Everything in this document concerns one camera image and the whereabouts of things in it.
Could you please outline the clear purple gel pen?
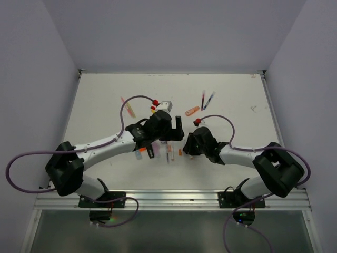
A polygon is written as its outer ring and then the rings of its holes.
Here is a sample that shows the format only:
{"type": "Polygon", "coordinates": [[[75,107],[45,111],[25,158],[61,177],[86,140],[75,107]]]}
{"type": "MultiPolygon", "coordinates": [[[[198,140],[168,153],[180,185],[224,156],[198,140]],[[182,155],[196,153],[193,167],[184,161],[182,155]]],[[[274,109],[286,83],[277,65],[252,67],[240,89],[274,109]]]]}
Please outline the clear purple gel pen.
{"type": "Polygon", "coordinates": [[[168,151],[168,146],[169,146],[170,144],[167,142],[166,143],[166,160],[167,160],[167,163],[169,163],[170,162],[170,152],[168,151]]]}

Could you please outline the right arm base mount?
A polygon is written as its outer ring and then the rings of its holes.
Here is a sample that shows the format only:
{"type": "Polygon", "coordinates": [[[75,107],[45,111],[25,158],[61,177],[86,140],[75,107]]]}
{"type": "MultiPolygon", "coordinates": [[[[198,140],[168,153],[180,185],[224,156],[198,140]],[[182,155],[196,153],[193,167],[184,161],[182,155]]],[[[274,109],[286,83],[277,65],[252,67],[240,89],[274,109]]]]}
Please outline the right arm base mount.
{"type": "MultiPolygon", "coordinates": [[[[247,204],[251,201],[245,195],[242,195],[239,190],[234,189],[233,187],[227,187],[225,190],[217,193],[217,200],[219,203],[219,208],[221,209],[235,209],[241,205],[247,204]]],[[[230,221],[235,221],[241,225],[250,226],[255,220],[255,211],[259,208],[265,208],[265,200],[259,200],[245,206],[246,211],[241,209],[231,214],[230,221]]]]}

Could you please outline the purple highlighter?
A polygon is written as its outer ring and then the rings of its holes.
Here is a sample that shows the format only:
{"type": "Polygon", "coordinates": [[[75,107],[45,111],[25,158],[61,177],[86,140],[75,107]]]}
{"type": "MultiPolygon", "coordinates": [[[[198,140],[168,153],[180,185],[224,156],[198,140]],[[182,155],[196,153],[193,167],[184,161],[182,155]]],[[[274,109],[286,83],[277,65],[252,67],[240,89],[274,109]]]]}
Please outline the purple highlighter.
{"type": "Polygon", "coordinates": [[[156,158],[161,157],[161,152],[160,152],[160,144],[158,142],[153,142],[152,143],[152,148],[153,148],[153,153],[156,158]]]}

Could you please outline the white peach marker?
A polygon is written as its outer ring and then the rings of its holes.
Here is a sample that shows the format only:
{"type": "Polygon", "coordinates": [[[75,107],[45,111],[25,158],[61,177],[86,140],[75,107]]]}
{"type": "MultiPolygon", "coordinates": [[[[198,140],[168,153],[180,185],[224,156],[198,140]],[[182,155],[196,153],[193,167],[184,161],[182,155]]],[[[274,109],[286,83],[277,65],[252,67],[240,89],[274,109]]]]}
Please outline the white peach marker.
{"type": "Polygon", "coordinates": [[[173,142],[170,143],[170,157],[171,157],[171,161],[175,160],[175,158],[174,158],[174,143],[173,142]]]}

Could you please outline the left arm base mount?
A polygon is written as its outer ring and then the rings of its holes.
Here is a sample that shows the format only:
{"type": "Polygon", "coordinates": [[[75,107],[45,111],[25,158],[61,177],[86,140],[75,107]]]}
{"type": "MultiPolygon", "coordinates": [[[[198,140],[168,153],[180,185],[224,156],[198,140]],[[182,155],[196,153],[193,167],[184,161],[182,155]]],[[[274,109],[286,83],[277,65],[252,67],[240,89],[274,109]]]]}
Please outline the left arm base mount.
{"type": "Polygon", "coordinates": [[[96,226],[108,227],[112,225],[113,209],[123,209],[126,202],[126,192],[110,191],[104,193],[97,200],[80,196],[79,208],[89,208],[89,220],[96,226]]]}

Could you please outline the light blue highlighter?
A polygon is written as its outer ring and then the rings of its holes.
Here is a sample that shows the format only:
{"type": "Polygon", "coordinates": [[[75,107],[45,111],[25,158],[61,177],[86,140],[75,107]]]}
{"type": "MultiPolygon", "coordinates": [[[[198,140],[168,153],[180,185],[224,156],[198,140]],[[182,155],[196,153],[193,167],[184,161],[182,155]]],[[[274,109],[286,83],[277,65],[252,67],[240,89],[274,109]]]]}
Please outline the light blue highlighter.
{"type": "Polygon", "coordinates": [[[135,156],[136,156],[136,158],[137,158],[138,160],[141,160],[141,159],[142,159],[142,154],[141,154],[141,152],[140,152],[139,150],[136,150],[134,153],[135,153],[135,156]]]}

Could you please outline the blue gel pen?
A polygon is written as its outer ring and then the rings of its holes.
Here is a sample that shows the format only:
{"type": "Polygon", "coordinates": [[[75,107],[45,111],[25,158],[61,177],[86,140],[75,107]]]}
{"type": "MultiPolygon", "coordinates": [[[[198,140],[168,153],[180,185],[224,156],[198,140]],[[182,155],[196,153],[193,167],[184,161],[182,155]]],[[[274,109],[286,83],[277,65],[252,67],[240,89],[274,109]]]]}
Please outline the blue gel pen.
{"type": "Polygon", "coordinates": [[[203,107],[203,110],[206,110],[206,108],[208,107],[208,105],[210,104],[210,102],[212,101],[212,99],[215,96],[215,92],[213,91],[212,94],[210,95],[209,99],[207,100],[206,104],[203,107]]]}

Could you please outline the red gel pen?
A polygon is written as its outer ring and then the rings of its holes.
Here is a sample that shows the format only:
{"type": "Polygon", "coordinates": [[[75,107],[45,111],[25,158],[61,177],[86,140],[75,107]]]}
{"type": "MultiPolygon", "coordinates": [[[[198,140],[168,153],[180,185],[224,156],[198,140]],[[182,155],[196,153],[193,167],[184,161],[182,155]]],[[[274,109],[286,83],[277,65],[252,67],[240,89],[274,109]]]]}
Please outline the red gel pen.
{"type": "Polygon", "coordinates": [[[202,91],[201,111],[203,111],[204,108],[204,100],[205,100],[205,90],[202,91]]]}

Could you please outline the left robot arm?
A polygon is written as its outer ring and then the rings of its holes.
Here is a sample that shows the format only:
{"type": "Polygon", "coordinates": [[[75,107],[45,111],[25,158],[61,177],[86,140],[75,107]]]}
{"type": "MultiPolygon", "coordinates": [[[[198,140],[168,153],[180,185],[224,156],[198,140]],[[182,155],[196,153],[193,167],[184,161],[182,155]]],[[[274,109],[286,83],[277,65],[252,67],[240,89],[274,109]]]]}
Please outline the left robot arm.
{"type": "Polygon", "coordinates": [[[47,163],[46,172],[59,196],[76,193],[103,207],[112,199],[112,194],[101,179],[86,176],[84,172],[114,156],[149,148],[157,140],[181,141],[184,132],[180,116],[176,116],[175,123],[176,127],[173,128],[170,114],[158,110],[148,119],[123,127],[121,133],[111,138],[88,145],[63,142],[47,163]]]}

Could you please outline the black orange highlighter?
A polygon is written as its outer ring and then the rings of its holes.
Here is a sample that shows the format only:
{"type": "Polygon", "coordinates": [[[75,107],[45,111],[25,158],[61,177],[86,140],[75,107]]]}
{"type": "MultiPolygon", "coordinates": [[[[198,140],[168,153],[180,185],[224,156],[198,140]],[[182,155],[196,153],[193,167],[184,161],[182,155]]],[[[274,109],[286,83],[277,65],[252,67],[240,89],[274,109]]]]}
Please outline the black orange highlighter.
{"type": "Polygon", "coordinates": [[[154,154],[154,150],[153,150],[153,146],[150,144],[148,147],[146,147],[147,149],[147,153],[150,159],[155,158],[155,154],[154,154]]]}

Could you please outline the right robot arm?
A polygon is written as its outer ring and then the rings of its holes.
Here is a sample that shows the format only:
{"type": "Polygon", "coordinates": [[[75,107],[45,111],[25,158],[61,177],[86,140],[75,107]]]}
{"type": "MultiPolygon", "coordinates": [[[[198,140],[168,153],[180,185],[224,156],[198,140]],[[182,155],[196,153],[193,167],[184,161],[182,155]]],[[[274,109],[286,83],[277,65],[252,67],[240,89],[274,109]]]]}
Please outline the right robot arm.
{"type": "Polygon", "coordinates": [[[207,127],[189,133],[183,148],[187,155],[205,155],[212,163],[239,165],[258,172],[255,178],[242,181],[224,199],[232,205],[246,207],[253,199],[274,194],[285,198],[304,176],[303,167],[278,143],[271,142],[261,151],[243,151],[218,142],[207,127]]]}

